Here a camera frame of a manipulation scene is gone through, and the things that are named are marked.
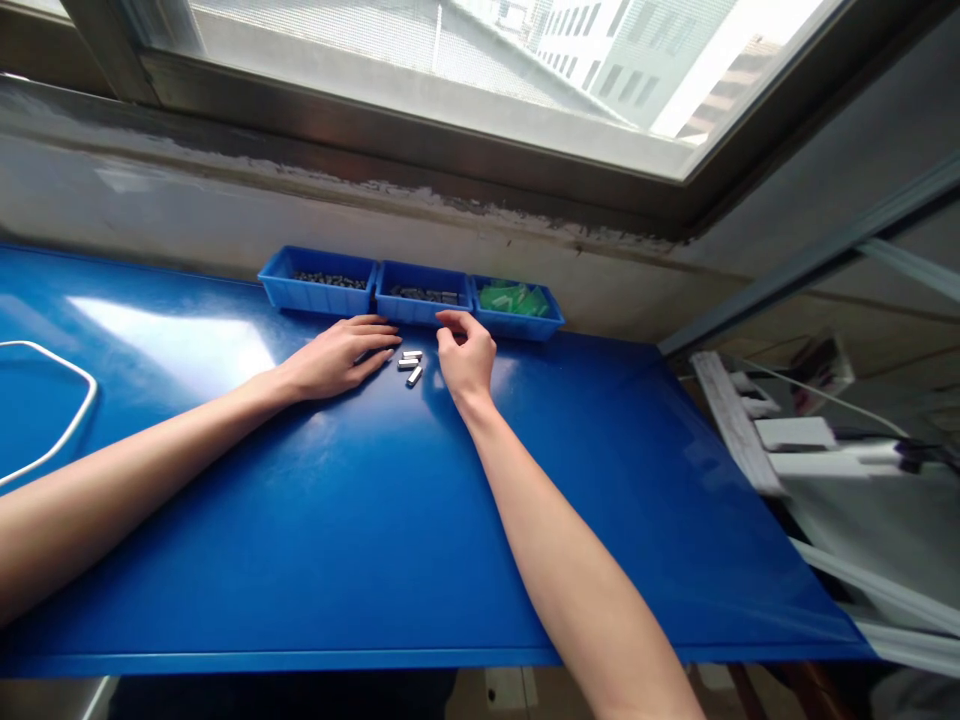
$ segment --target blue table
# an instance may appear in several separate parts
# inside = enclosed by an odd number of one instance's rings
[[[101,385],[46,472],[235,387],[330,322],[277,312],[255,284],[0,247],[0,340],[38,342]],[[387,367],[278,416],[0,633],[0,675],[557,662],[433,332],[401,334],[424,351],[415,388]],[[499,346],[498,406],[683,661],[873,657],[655,348],[572,333]],[[0,352],[2,476],[52,444],[85,384]]]

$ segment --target white electrical outlet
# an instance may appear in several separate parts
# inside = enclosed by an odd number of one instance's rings
[[[487,668],[488,710],[522,710],[537,704],[533,668]]]

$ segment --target white cord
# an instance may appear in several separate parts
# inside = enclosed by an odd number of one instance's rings
[[[780,373],[778,373],[778,372],[775,371],[775,370],[771,370],[771,369],[768,368],[768,367],[764,367],[763,365],[760,365],[759,363],[753,362],[753,360],[746,360],[746,359],[744,359],[744,358],[733,358],[733,359],[734,359],[734,360],[739,360],[739,361],[742,362],[742,363],[746,363],[747,365],[749,365],[749,366],[751,366],[751,367],[753,367],[753,368],[756,368],[757,370],[762,370],[762,371],[765,372],[765,373],[769,373],[770,375],[773,375],[773,376],[776,377],[776,378],[780,378],[781,380],[785,380],[786,382],[791,383],[792,385],[798,385],[799,387],[802,387],[803,389],[807,390],[808,392],[812,392],[814,395],[819,395],[820,397],[825,398],[825,399],[829,400],[830,402],[835,402],[835,403],[837,403],[837,405],[842,405],[843,407],[847,408],[848,410],[853,410],[854,412],[858,412],[858,413],[860,413],[861,415],[865,415],[865,416],[867,416],[868,418],[870,418],[871,420],[876,420],[878,423],[881,423],[882,425],[886,425],[888,428],[890,428],[891,430],[893,430],[893,431],[894,431],[897,435],[899,435],[900,437],[905,437],[905,438],[909,438],[909,437],[910,437],[910,435],[908,435],[908,434],[903,430],[903,428],[901,428],[899,425],[895,425],[895,424],[893,424],[892,422],[890,422],[889,420],[887,420],[886,418],[882,418],[882,417],[880,417],[879,415],[876,415],[876,414],[870,412],[869,410],[864,410],[862,407],[857,407],[856,405],[854,405],[854,404],[852,404],[852,403],[848,403],[846,400],[841,400],[840,398],[834,397],[833,395],[830,395],[829,393],[825,393],[825,392],[823,392],[822,390],[818,390],[817,388],[810,387],[809,385],[806,385],[806,384],[800,382],[799,380],[794,380],[793,378],[787,377],[786,375],[781,375]]]
[[[30,472],[35,468],[40,467],[47,460],[49,460],[58,452],[60,452],[60,449],[64,445],[66,445],[67,441],[73,436],[74,431],[77,429],[77,426],[80,424],[80,421],[83,420],[83,416],[87,414],[87,410],[90,408],[90,404],[93,402],[93,398],[96,397],[96,394],[97,394],[97,381],[93,379],[93,375],[88,373],[83,368],[77,367],[69,360],[64,360],[62,357],[60,357],[56,353],[50,352],[42,345],[37,345],[36,343],[30,342],[29,340],[10,340],[8,342],[0,342],[0,347],[6,347],[9,345],[26,345],[27,347],[33,348],[37,352],[46,355],[51,360],[56,360],[58,363],[60,363],[64,367],[67,367],[73,370],[75,373],[80,375],[84,380],[86,380],[87,384],[90,387],[87,390],[87,396],[83,399],[83,403],[81,403],[80,405],[80,409],[77,410],[77,414],[73,416],[73,420],[71,420],[70,424],[67,425],[67,429],[64,431],[63,435],[60,436],[60,439],[57,440],[56,443],[54,443],[54,446],[49,450],[47,450],[47,452],[44,455],[37,458],[29,465],[22,467],[15,472],[10,473],[6,477],[0,478],[0,486],[6,485],[8,482],[12,480],[16,480],[18,477],[22,477],[26,475],[28,472]]]

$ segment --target glass panel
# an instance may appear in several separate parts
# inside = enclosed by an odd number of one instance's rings
[[[67,11],[64,10],[63,5],[60,4],[60,0],[12,0],[12,2],[14,5],[22,5],[31,10],[39,10],[40,12],[59,15],[64,18],[68,17]]]
[[[137,22],[142,0],[126,2],[135,27],[157,26]],[[188,4],[202,40],[192,52],[215,63],[682,180],[840,2]],[[191,52],[186,43],[143,40]]]

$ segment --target right hand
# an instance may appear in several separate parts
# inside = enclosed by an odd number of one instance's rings
[[[473,315],[459,310],[438,312],[437,320],[443,323],[437,330],[440,370],[453,401],[459,407],[463,402],[490,400],[490,377],[497,355],[490,333]],[[466,341],[458,343],[454,333],[466,335]]]

